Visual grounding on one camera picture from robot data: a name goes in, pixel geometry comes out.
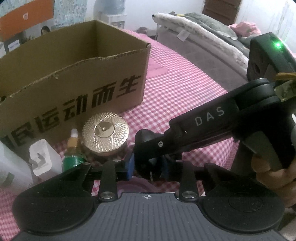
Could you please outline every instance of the green light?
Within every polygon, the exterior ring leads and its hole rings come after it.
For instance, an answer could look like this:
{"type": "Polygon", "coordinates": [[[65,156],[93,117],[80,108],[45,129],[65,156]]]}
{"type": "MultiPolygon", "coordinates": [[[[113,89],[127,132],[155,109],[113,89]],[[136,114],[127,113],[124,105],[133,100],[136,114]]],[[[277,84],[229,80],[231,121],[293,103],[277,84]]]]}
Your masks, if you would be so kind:
{"type": "Polygon", "coordinates": [[[276,48],[280,49],[280,48],[282,47],[282,43],[277,42],[277,43],[274,44],[274,46],[275,46],[276,48]]]}

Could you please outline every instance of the dark hair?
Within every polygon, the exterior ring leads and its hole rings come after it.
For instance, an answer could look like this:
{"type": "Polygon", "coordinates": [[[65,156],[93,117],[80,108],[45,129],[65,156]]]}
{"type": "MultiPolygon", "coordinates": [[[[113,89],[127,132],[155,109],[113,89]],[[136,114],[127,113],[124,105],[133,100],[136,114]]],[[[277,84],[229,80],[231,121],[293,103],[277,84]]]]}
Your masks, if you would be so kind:
{"type": "Polygon", "coordinates": [[[41,35],[43,35],[42,30],[44,30],[44,31],[46,31],[46,32],[48,32],[48,33],[50,32],[49,27],[46,26],[46,25],[42,27],[42,29],[41,29],[41,35]]]}

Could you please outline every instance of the white dropper bulb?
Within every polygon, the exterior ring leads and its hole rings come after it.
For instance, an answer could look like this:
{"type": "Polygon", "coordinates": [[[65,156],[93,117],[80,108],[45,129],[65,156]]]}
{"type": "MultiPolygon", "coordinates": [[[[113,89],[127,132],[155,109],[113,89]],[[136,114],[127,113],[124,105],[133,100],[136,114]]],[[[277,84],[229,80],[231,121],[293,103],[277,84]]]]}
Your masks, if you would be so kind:
{"type": "Polygon", "coordinates": [[[78,138],[78,131],[77,131],[77,129],[72,129],[71,130],[71,137],[78,138]]]}

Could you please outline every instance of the dropper bottle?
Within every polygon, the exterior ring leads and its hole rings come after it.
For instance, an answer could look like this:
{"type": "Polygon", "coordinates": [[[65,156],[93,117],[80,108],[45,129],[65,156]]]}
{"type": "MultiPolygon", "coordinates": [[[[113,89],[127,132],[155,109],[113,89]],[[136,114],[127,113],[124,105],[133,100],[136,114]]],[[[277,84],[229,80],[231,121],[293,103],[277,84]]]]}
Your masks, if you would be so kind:
{"type": "Polygon", "coordinates": [[[63,160],[63,172],[84,162],[86,162],[86,157],[81,151],[77,129],[72,129],[71,137],[68,140],[67,151],[65,152],[63,160]]]}

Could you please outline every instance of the person's hand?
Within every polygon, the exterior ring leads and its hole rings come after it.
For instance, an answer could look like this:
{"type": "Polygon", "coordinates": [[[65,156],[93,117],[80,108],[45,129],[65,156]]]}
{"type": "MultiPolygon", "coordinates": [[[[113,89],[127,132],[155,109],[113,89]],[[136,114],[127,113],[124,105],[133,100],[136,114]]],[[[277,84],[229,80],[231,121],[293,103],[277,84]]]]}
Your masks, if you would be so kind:
{"type": "Polygon", "coordinates": [[[267,161],[254,155],[252,168],[257,173],[257,180],[279,195],[285,207],[291,207],[296,203],[296,181],[294,181],[296,179],[296,159],[292,161],[288,169],[273,172],[267,161]]]}

